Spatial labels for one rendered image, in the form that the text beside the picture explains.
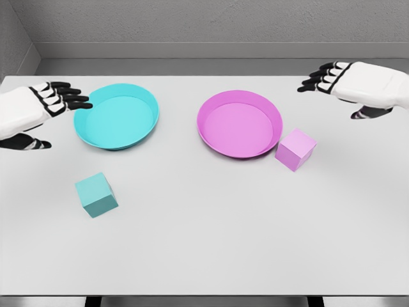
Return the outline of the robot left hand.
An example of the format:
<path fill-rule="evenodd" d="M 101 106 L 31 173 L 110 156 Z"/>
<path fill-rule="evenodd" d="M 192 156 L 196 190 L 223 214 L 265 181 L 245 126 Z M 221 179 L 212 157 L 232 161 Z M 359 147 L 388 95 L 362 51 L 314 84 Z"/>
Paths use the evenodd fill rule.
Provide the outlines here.
<path fill-rule="evenodd" d="M 81 95 L 80 89 L 62 81 L 21 86 L 0 94 L 0 148 L 51 148 L 50 142 L 34 138 L 26 132 L 68 111 L 92 107 L 89 97 Z"/>

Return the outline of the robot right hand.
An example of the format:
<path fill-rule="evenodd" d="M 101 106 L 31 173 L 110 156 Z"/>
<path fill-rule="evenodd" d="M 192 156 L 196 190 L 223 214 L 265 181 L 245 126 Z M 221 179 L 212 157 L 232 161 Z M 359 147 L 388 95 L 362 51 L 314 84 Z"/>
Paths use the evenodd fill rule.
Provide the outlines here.
<path fill-rule="evenodd" d="M 409 74 L 361 61 L 325 63 L 297 91 L 318 91 L 360 104 L 351 115 L 354 120 L 378 118 L 395 107 L 409 111 Z"/>

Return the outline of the pink block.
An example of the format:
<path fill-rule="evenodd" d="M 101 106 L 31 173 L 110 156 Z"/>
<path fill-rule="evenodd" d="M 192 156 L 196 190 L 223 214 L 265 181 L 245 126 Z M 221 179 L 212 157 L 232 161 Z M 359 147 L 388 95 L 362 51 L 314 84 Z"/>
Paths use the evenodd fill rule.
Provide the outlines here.
<path fill-rule="evenodd" d="M 275 158 L 296 171 L 311 156 L 317 141 L 300 129 L 292 130 L 280 143 Z"/>

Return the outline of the cyan plate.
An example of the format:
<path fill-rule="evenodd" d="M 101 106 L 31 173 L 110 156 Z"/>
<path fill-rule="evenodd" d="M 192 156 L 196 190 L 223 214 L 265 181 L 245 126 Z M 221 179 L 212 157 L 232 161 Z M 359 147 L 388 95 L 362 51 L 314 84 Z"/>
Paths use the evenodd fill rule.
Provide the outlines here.
<path fill-rule="evenodd" d="M 135 84 L 110 84 L 89 94 L 91 109 L 74 112 L 73 126 L 83 142 L 105 150 L 122 150 L 142 141 L 155 128 L 159 104 Z"/>

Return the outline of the cyan block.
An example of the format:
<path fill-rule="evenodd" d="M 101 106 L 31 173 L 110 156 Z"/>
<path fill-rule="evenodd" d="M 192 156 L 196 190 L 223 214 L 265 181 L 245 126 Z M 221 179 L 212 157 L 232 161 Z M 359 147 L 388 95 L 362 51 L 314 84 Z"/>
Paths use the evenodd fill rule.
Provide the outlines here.
<path fill-rule="evenodd" d="M 118 202 L 105 175 L 99 172 L 75 183 L 83 209 L 95 218 L 118 207 Z"/>

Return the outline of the pink plate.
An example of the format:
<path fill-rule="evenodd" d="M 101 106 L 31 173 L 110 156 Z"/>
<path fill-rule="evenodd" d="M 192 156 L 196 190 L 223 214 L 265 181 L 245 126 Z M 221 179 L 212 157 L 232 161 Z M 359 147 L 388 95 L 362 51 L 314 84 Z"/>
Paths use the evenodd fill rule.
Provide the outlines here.
<path fill-rule="evenodd" d="M 245 90 L 220 92 L 200 107 L 197 129 L 216 152 L 246 159 L 266 153 L 280 140 L 283 120 L 267 98 Z"/>

